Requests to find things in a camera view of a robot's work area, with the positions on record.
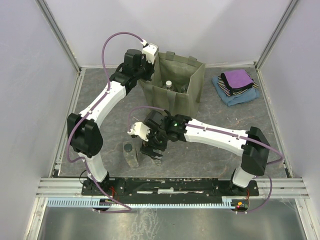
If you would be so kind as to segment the chrome dome clear bottle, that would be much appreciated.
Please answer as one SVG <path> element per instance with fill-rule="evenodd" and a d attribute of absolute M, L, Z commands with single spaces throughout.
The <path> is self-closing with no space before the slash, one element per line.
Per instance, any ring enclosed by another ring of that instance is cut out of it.
<path fill-rule="evenodd" d="M 167 80 L 165 82 L 165 84 L 163 85 L 163 88 L 166 89 L 166 90 L 169 90 L 169 91 L 174 91 L 173 83 L 170 80 Z"/>

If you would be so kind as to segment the green canvas bag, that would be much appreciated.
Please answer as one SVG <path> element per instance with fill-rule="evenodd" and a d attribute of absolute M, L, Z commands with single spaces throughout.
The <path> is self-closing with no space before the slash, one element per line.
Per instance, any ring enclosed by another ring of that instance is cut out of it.
<path fill-rule="evenodd" d="M 171 115 L 185 115 L 195 118 L 205 82 L 206 64 L 189 56 L 174 52 L 159 52 L 155 59 L 151 81 L 139 80 L 149 106 L 166 109 Z M 174 90 L 163 88 L 166 81 L 172 81 Z M 188 85 L 187 93 L 181 87 Z"/>

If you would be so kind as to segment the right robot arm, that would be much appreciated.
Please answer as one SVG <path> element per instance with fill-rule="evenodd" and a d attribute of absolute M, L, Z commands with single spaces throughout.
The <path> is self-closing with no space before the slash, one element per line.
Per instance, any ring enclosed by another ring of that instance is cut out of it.
<path fill-rule="evenodd" d="M 229 191 L 236 196 L 247 190 L 254 177 L 265 174 L 270 144 L 257 127 L 249 130 L 234 130 L 200 122 L 189 116 L 167 112 L 165 115 L 153 110 L 143 122 L 132 126 L 135 135 L 143 145 L 141 152 L 153 159 L 160 159 L 171 142 L 201 143 L 217 147 L 241 157 L 241 164 L 235 169 Z"/>

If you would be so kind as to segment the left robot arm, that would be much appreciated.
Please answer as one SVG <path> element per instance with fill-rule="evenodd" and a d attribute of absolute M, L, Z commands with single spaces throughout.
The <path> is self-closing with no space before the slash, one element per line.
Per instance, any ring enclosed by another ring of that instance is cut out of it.
<path fill-rule="evenodd" d="M 159 48 L 149 44 L 142 50 L 129 49 L 121 63 L 110 76 L 110 82 L 96 99 L 79 114 L 67 118 L 67 149 L 78 153 L 78 160 L 85 163 L 89 178 L 95 180 L 93 190 L 99 195 L 110 191 L 110 182 L 105 180 L 108 171 L 103 165 L 101 149 L 103 137 L 100 126 L 114 106 L 125 98 L 137 85 L 138 80 L 150 81 L 154 73 Z"/>

